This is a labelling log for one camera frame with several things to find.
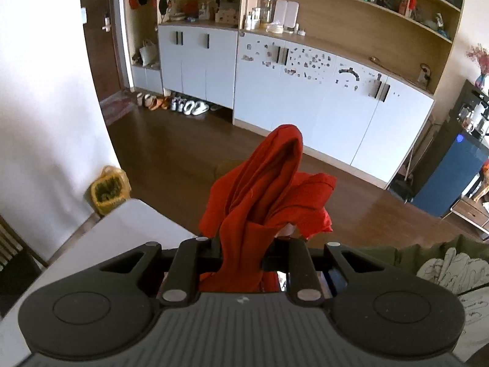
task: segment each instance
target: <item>chair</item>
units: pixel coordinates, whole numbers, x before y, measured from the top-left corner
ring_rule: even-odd
[[[41,274],[33,256],[47,267],[47,263],[31,251],[0,217],[0,316],[7,314]]]

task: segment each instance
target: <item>wooden drawer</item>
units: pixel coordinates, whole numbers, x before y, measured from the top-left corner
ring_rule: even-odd
[[[489,214],[487,211],[481,211],[478,208],[483,208],[483,206],[479,206],[474,203],[474,201],[463,197],[453,206],[452,210],[460,215],[463,215],[471,222],[479,225],[480,227],[484,226],[487,221],[489,221]]]

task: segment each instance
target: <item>red flower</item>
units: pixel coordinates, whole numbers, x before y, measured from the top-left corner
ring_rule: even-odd
[[[481,74],[489,74],[489,51],[487,50],[487,48],[483,48],[482,45],[479,43],[476,47],[471,46],[466,55],[470,58],[471,61],[477,62],[477,64],[481,68]]]

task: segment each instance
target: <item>folded red fabric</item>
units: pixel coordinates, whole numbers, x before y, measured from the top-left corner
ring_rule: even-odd
[[[287,223],[306,238],[332,231],[324,204],[336,178],[297,172],[301,158],[300,131],[282,125],[214,183],[200,230],[206,237],[219,231],[223,263],[218,272],[201,276],[201,291],[278,291],[276,273],[260,270],[277,232]]]

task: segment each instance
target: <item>green fabric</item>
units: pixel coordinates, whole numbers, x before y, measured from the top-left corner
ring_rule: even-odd
[[[424,249],[419,244],[415,244],[402,250],[389,246],[378,246],[362,248],[360,251],[386,264],[416,274],[427,260],[432,258],[443,259],[451,247],[455,247],[457,253],[464,252],[470,258],[480,258],[489,262],[489,244],[468,239],[464,235],[459,235],[449,242],[435,244],[429,249]]]

